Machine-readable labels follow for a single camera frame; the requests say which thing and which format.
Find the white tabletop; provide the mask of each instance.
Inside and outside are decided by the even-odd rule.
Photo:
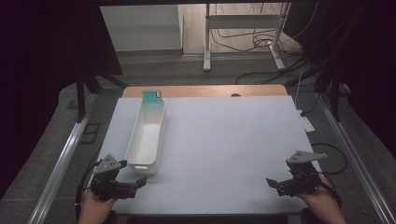
[[[164,98],[166,126],[158,174],[135,198],[118,200],[120,214],[278,214],[305,207],[279,197],[265,178],[291,178],[285,163],[312,152],[289,96]],[[120,98],[99,158],[124,160],[142,99]],[[130,167],[117,179],[138,176]]]

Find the teal object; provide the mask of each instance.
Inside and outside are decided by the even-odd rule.
[[[163,102],[161,91],[143,91],[143,101],[150,103],[159,103]]]
[[[142,108],[145,123],[160,124],[163,116],[163,98],[161,91],[143,91]]]

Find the robotic arm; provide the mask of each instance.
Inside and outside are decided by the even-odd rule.
[[[127,161],[118,162],[111,155],[107,155],[95,167],[91,190],[100,200],[134,198],[136,191],[146,185],[146,177],[136,180],[135,184],[120,183],[116,180],[120,169],[124,168],[126,163]]]
[[[317,169],[315,169],[311,161],[327,158],[326,154],[296,151],[294,155],[286,160],[293,178],[282,182],[267,178],[267,183],[271,188],[277,190],[279,196],[289,195],[293,197],[299,193],[315,193],[321,184],[321,180]]]

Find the black cable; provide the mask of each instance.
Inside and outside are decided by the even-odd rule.
[[[243,75],[241,75],[241,76],[239,76],[239,77],[237,77],[236,79],[235,79],[235,85],[238,85],[239,83],[238,83],[238,80],[239,79],[241,79],[242,77],[247,77],[247,76],[251,76],[251,75],[265,75],[265,74],[277,74],[275,77],[271,77],[270,79],[271,80],[273,80],[273,79],[276,79],[277,77],[279,77],[279,75],[283,75],[283,74],[286,74],[286,73],[288,73],[289,71],[293,71],[294,70],[294,68],[293,68],[293,66],[295,65],[295,64],[297,64],[298,62],[300,62],[301,60],[303,59],[303,57],[301,57],[299,60],[297,60],[294,64],[292,64],[289,68],[287,68],[286,70],[284,70],[284,71],[282,71],[282,72],[250,72],[250,73],[245,73],[245,74],[243,74]]]
[[[338,175],[338,174],[340,174],[340,173],[345,171],[345,169],[347,168],[347,156],[344,154],[344,152],[341,151],[340,148],[338,148],[338,147],[336,147],[336,146],[334,146],[332,144],[328,144],[328,143],[314,143],[314,144],[311,144],[311,147],[315,147],[315,146],[332,147],[333,149],[338,151],[344,158],[344,166],[340,170],[335,171],[335,172],[322,171],[323,174],[325,174],[325,175]]]
[[[332,180],[322,172],[317,172],[317,173],[323,175],[326,178],[326,180],[331,183],[331,185],[332,185],[331,187],[323,182],[320,183],[320,186],[330,192],[330,194],[334,197],[335,201],[338,203],[338,207],[341,208],[343,205],[342,199],[341,199],[340,195],[338,195],[337,188],[335,187]]]
[[[236,36],[241,36],[241,35],[254,35],[255,34],[254,32],[250,32],[250,33],[243,33],[243,34],[240,34],[240,35],[221,35],[220,32],[219,32],[219,29],[217,29],[217,30],[218,30],[219,36],[221,36],[223,38],[236,37]],[[274,30],[259,31],[256,34],[268,33],[268,32],[273,32],[273,31]]]
[[[253,36],[253,45],[257,46],[257,48],[264,48],[264,47],[268,47],[271,45],[271,42],[273,41],[274,36],[273,35],[264,35],[264,34],[258,34]],[[269,36],[272,38],[260,38],[261,36]]]
[[[262,3],[262,7],[260,8],[260,12],[259,12],[259,14],[262,14],[262,9],[263,9],[263,7],[264,7],[264,3]],[[257,45],[257,43],[254,41],[255,40],[255,38],[256,38],[256,28],[254,28],[254,30],[253,30],[253,38],[252,38],[252,42],[253,42],[253,46],[255,46],[256,47],[256,45]]]
[[[343,28],[343,26],[347,23],[350,17],[351,17],[350,13],[345,15],[345,17],[341,20],[340,24],[336,28],[334,28],[334,30],[330,34],[326,36],[326,39],[322,40],[320,43],[318,43],[309,51],[303,50],[302,54],[310,57],[312,56],[320,57],[320,55],[325,50],[325,46],[328,45],[329,42],[333,39],[333,37],[337,34],[337,32],[340,31],[341,28]],[[281,49],[280,53],[282,53],[282,55],[289,54],[286,50],[284,50],[283,42],[279,40],[278,43],[280,43],[280,45],[278,45],[278,47]]]
[[[271,7],[272,7],[272,9],[274,10],[274,12],[275,12],[275,14],[277,13],[276,12],[276,10],[275,10],[275,8],[274,8],[274,5],[272,4],[272,3],[270,3],[271,4]]]
[[[312,107],[311,107],[308,111],[303,111],[303,112],[301,112],[301,114],[300,114],[301,117],[305,117],[305,115],[311,113],[311,112],[314,110],[315,106],[317,105],[317,102],[318,102],[320,93],[318,92],[317,95],[318,95],[318,96],[317,96],[317,99],[315,100],[315,102],[314,102],[314,104],[312,105]]]
[[[93,157],[91,158],[91,161],[90,161],[90,163],[89,163],[89,166],[85,169],[85,172],[84,172],[84,174],[83,174],[83,176],[82,176],[82,178],[81,178],[81,181],[79,182],[79,185],[78,185],[78,187],[77,187],[76,199],[75,199],[76,219],[77,219],[77,222],[78,222],[78,219],[79,219],[79,214],[80,214],[80,212],[81,212],[81,201],[82,201],[82,195],[81,195],[81,193],[82,193],[82,191],[83,191],[84,189],[88,189],[88,188],[83,188],[85,179],[87,178],[87,175],[90,173],[90,171],[91,171],[95,166],[99,165],[99,163],[102,161],[102,160],[99,160],[99,161],[97,161],[97,162],[93,162],[93,160],[95,160],[96,156],[97,156],[98,153],[100,152],[100,149],[101,149],[101,148],[99,147],[99,149],[95,152],[95,154],[94,154]]]
[[[254,46],[254,47],[251,48],[251,49],[236,49],[236,48],[233,48],[233,47],[231,47],[231,46],[228,46],[228,45],[219,43],[219,42],[215,39],[215,37],[213,36],[213,32],[212,32],[211,29],[210,29],[210,34],[212,34],[213,41],[214,41],[216,44],[221,45],[221,46],[223,46],[223,47],[225,47],[225,48],[228,48],[228,49],[233,49],[233,50],[241,51],[241,52],[247,52],[247,51],[251,51],[251,50],[253,50],[253,49],[256,48],[256,46]]]
[[[301,64],[297,65],[296,67],[294,67],[294,66],[295,66],[297,63],[299,63],[302,59],[304,59],[304,57],[301,57],[301,58],[300,58],[299,60],[297,60],[297,62],[295,62],[292,66],[290,66],[289,68],[285,69],[284,71],[282,71],[282,72],[279,73],[278,75],[276,75],[276,76],[274,76],[274,77],[271,77],[271,78],[268,78],[268,79],[265,79],[265,80],[256,81],[256,84],[261,84],[261,85],[262,85],[262,84],[265,84],[265,83],[270,82],[270,81],[273,81],[273,80],[275,80],[275,79],[277,79],[277,78],[279,78],[279,77],[282,77],[283,75],[287,74],[287,73],[290,72],[290,71],[294,71],[294,70],[296,70],[296,69],[302,67],[304,64],[307,63],[307,60],[303,61],[303,63],[301,63]]]
[[[306,52],[303,50],[299,50],[296,52],[286,51],[285,48],[283,47],[283,41],[280,39],[278,39],[277,49],[280,54],[287,56],[287,57],[289,57],[289,56],[304,56],[306,54]]]
[[[250,3],[250,10],[247,12],[247,14],[251,11],[251,9],[253,9],[253,13],[254,13],[254,6],[253,6],[253,3]]]
[[[324,61],[320,61],[318,63],[316,63],[316,65],[314,67],[309,68],[307,71],[305,71],[303,74],[301,74],[301,80],[304,80],[308,77],[313,76],[314,74],[318,73],[319,71],[322,70],[322,68],[327,64],[327,62],[329,61],[329,59],[326,59]],[[292,85],[296,84],[300,82],[300,78],[296,77],[292,80],[289,80],[288,82],[284,83],[283,85],[285,87],[291,87]]]
[[[223,14],[225,14],[224,13],[224,8],[222,8],[222,4],[220,4],[220,8],[221,8],[221,11],[223,12]]]

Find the small white box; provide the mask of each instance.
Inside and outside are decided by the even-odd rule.
[[[145,98],[147,91],[144,91],[125,156],[135,173],[146,175],[154,175],[160,169],[165,128],[165,103],[161,92],[150,92],[155,92],[155,97]]]

